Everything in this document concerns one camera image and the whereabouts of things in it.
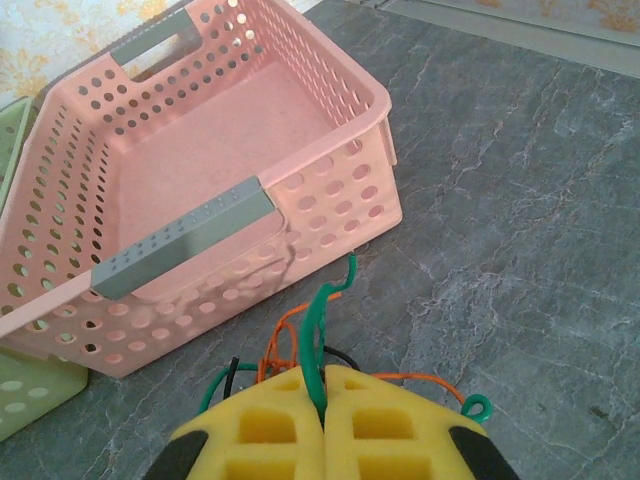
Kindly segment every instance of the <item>black wire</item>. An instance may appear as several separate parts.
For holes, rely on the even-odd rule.
[[[336,350],[335,348],[332,348],[328,345],[324,346],[324,352],[339,358],[354,370],[360,371],[360,366],[358,365],[358,363],[346,353],[341,352],[340,350]]]
[[[229,373],[227,373],[227,379],[224,382],[224,393],[222,394],[222,399],[226,400],[231,396],[231,387],[233,386],[233,377],[236,376],[236,370],[238,370],[238,363],[240,363],[240,359],[238,357],[233,357],[231,360],[231,364],[229,365]]]

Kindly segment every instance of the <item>gray handle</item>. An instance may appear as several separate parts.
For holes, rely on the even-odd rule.
[[[118,65],[123,66],[147,50],[151,50],[159,43],[164,42],[171,35],[175,35],[189,27],[195,27],[193,20],[191,20],[187,11],[181,8],[174,14],[145,29],[124,45],[112,50],[111,56]]]
[[[275,211],[256,177],[96,265],[91,288],[119,300]]]

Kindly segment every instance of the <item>marble floor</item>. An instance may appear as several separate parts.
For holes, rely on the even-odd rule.
[[[328,342],[367,372],[487,395],[486,428],[523,480],[637,479],[640,82],[341,0],[307,15],[391,93],[405,214],[358,249]],[[0,444],[0,478],[140,478],[231,357],[258,360],[277,318],[345,270],[123,380],[93,375]]]

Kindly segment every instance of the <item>perforated basket wall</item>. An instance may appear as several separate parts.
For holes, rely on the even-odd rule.
[[[87,379],[80,365],[0,348],[0,442],[79,393]]]
[[[389,96],[307,20],[200,0],[165,22],[51,90],[0,221],[0,335],[113,376],[402,216]],[[176,25],[201,46],[130,80]]]

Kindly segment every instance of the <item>green plastic basket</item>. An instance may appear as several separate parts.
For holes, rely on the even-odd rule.
[[[22,144],[36,120],[33,99],[21,98],[0,110],[0,214],[18,166]]]
[[[0,442],[87,386],[88,371],[0,348]]]
[[[23,98],[0,110],[0,216],[22,145],[35,121],[32,105],[31,98]],[[73,397],[87,380],[85,367],[0,348],[0,442]]]

